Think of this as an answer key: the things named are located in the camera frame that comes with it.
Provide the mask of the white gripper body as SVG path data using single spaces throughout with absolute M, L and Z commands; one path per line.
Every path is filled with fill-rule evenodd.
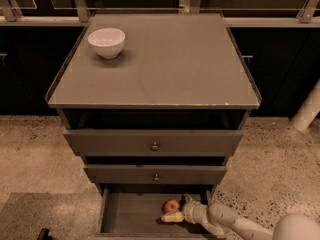
M 201 204 L 199 201 L 188 201 L 184 204 L 182 213 L 187 222 L 207 226 L 209 223 L 207 208 L 207 205 Z

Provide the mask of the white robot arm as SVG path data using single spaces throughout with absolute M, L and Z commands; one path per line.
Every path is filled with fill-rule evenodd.
M 180 206 L 175 199 L 164 203 L 162 222 L 186 221 L 200 224 L 217 237 L 225 237 L 231 230 L 243 240 L 320 240 L 320 224 L 303 214 L 293 213 L 283 216 L 271 231 L 240 216 L 222 203 L 211 202 L 204 205 L 195 201 L 189 194 L 185 194 L 184 197 L 183 206 Z

